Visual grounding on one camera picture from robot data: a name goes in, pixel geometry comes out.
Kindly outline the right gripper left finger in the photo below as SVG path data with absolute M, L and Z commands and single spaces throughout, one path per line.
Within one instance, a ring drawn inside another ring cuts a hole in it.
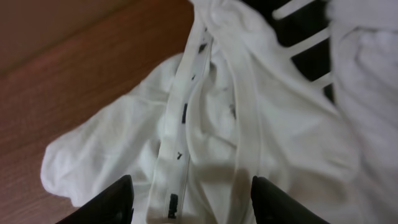
M 131 224 L 133 202 L 132 179 L 124 175 L 57 224 Z

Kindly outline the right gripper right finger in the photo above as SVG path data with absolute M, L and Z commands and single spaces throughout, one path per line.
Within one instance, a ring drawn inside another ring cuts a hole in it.
M 251 200 L 257 224 L 328 224 L 265 177 L 252 178 Z

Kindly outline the white t-shirt black print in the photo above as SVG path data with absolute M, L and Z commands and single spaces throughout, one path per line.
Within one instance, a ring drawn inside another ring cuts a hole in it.
M 264 177 L 328 223 L 397 222 L 397 2 L 193 1 L 182 54 L 50 143 L 93 223 L 256 223 Z

